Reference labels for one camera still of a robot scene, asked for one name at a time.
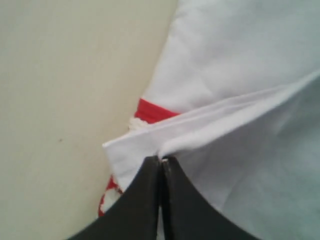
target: black plastic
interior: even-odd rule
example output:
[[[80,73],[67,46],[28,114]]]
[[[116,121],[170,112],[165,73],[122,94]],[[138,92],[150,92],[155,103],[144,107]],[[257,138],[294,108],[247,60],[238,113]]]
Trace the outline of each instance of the black plastic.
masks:
[[[69,240],[155,240],[160,170],[158,158],[147,157],[122,197]]]
[[[177,159],[169,157],[162,167],[161,204],[166,240],[257,240],[211,207]]]

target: red and white fabric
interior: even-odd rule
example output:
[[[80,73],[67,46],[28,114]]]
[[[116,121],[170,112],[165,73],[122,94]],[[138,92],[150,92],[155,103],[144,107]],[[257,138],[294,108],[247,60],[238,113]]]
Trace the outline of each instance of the red and white fabric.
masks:
[[[320,2],[180,0],[135,116],[103,148],[122,190],[173,154],[261,239],[320,237]]]

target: white fabric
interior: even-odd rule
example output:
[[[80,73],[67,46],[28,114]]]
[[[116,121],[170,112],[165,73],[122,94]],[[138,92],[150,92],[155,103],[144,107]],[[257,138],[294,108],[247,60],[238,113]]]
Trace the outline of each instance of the white fabric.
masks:
[[[173,154],[246,231],[320,239],[319,12],[317,0],[181,0],[144,97],[183,114],[103,145],[119,185]]]

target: white cloth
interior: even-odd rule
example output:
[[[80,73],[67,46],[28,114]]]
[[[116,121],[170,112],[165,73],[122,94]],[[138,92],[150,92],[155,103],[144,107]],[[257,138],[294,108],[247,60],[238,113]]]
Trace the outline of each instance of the white cloth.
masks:
[[[144,98],[183,114],[103,145],[119,185],[173,154],[246,231],[320,239],[319,13],[318,0],[181,0]]]

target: beige wall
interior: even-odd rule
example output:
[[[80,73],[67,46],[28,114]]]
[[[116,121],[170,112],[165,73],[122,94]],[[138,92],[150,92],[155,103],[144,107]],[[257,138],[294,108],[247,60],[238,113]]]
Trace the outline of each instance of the beige wall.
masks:
[[[0,0],[0,239],[59,240],[95,219],[176,0]]]

